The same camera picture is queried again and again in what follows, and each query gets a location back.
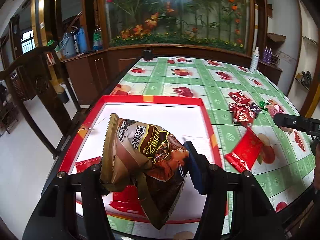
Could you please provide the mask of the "pink bear snack bag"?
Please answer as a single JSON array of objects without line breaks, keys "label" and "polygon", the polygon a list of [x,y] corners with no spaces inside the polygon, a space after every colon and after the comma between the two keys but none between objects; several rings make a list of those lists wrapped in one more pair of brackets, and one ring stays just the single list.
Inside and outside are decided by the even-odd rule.
[{"label": "pink bear snack bag", "polygon": [[[272,104],[266,105],[266,109],[269,112],[272,119],[274,119],[274,116],[278,113],[286,114],[286,112],[283,111],[283,109],[279,105],[272,105]],[[293,132],[292,128],[286,128],[286,127],[282,127],[282,126],[278,126],[278,128],[284,132],[287,132],[289,135]]]}]

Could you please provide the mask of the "bright red snack packet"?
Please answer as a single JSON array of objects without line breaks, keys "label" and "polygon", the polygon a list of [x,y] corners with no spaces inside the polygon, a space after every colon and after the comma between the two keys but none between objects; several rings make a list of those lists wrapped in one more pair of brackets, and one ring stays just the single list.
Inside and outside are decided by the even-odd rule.
[{"label": "bright red snack packet", "polygon": [[239,172],[250,171],[264,143],[248,128],[233,150],[224,158]]}]

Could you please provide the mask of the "green snack packet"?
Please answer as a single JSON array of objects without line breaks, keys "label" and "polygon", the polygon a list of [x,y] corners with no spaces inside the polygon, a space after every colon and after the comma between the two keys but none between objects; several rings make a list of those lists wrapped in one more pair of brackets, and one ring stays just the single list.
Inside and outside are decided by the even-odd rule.
[{"label": "green snack packet", "polygon": [[267,111],[267,106],[269,105],[269,103],[266,103],[264,101],[260,101],[259,102],[259,107],[262,109],[262,110],[265,110]]}]

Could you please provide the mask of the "dark red snack packet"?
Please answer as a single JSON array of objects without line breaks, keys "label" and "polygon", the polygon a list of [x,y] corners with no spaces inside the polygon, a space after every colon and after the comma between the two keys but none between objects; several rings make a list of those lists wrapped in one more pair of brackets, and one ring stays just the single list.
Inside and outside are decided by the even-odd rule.
[{"label": "dark red snack packet", "polygon": [[232,114],[232,123],[239,124],[245,128],[252,127],[256,113],[250,105],[230,103],[229,111]]}]

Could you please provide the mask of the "red flower snack packet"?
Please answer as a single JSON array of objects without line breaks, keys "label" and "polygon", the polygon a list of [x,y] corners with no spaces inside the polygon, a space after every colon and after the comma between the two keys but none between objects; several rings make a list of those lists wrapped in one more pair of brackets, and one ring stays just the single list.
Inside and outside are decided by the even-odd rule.
[{"label": "red flower snack packet", "polygon": [[251,99],[245,96],[245,94],[242,91],[229,92],[228,95],[237,104],[247,105],[251,102]]}]

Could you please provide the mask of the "brown nut snack bag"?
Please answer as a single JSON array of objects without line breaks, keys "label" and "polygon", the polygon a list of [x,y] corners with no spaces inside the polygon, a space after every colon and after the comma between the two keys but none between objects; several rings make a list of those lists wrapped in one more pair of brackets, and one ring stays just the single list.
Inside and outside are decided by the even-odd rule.
[{"label": "brown nut snack bag", "polygon": [[112,113],[100,181],[110,192],[121,192],[134,184],[143,212],[161,229],[179,199],[188,160],[189,151],[167,130]]}]

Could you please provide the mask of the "dark purple snack packet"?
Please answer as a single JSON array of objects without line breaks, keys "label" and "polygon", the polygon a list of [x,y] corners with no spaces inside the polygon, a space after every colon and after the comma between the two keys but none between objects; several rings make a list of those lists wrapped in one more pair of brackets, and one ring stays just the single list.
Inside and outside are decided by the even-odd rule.
[{"label": "dark purple snack packet", "polygon": [[249,109],[254,113],[255,119],[258,117],[259,113],[261,112],[261,108],[254,102],[251,103]]}]

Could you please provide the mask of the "red packet in box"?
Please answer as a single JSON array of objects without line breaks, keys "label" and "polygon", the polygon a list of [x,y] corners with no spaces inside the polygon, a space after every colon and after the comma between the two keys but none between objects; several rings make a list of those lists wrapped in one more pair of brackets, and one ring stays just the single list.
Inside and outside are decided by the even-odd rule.
[{"label": "red packet in box", "polygon": [[87,159],[87,160],[83,160],[83,161],[77,161],[75,163],[76,170],[78,173],[81,173],[84,170],[86,170],[87,168],[91,167],[92,165],[100,164],[101,159],[102,159],[102,157],[95,157],[95,158],[91,158],[91,159]]}]

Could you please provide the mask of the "green fruit pattern tablecloth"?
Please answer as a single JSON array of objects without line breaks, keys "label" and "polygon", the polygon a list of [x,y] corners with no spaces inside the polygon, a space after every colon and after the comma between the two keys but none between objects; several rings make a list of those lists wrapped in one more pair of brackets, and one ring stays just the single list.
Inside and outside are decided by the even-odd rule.
[{"label": "green fruit pattern tablecloth", "polygon": [[[287,114],[297,110],[282,91],[261,72],[215,60],[182,56],[130,61],[112,84],[112,95],[161,95],[199,98],[210,118],[221,157],[231,152],[245,133],[232,123],[229,92],[242,91],[251,102],[279,105]],[[266,145],[252,167],[274,209],[283,213],[285,233],[292,238],[310,214],[313,203],[304,200],[314,178],[312,139],[303,132],[290,135],[279,129],[268,111],[253,122],[253,131]]]}]

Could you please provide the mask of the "purple bottles pair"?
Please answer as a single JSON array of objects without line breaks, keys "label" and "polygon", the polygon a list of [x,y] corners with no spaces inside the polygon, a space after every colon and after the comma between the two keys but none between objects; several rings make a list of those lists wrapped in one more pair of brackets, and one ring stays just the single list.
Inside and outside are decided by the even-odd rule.
[{"label": "purple bottles pair", "polygon": [[270,64],[272,59],[272,49],[265,47],[263,52],[263,62],[266,64]]}]

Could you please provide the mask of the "white spray bottle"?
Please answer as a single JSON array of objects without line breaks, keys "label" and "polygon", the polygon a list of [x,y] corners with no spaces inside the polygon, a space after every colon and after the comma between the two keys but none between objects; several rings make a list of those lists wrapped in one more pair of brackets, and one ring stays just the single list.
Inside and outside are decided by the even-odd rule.
[{"label": "white spray bottle", "polygon": [[254,73],[257,70],[258,62],[259,62],[259,47],[256,47],[252,54],[251,65],[249,68],[250,72]]}]

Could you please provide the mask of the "red white gift box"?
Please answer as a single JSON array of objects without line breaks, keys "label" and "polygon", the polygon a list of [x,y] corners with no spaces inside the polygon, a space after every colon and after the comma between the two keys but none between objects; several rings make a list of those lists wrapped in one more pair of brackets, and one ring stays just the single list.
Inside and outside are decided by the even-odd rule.
[{"label": "red white gift box", "polygon": [[199,98],[105,95],[90,111],[60,170],[101,165],[103,210],[160,229],[199,222],[209,164],[221,164]]}]

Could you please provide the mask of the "floral glass cabinet panel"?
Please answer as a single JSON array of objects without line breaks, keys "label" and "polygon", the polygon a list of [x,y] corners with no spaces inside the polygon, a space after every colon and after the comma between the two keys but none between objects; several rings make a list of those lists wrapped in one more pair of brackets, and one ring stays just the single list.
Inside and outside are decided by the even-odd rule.
[{"label": "floral glass cabinet panel", "polygon": [[113,47],[192,44],[246,53],[250,0],[105,0]]}]

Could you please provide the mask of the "small black table device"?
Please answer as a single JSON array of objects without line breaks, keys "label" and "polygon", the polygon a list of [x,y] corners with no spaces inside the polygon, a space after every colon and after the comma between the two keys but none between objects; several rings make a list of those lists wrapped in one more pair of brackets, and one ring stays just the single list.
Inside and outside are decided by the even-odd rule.
[{"label": "small black table device", "polygon": [[151,61],[154,58],[153,52],[151,49],[143,50],[143,60]]}]

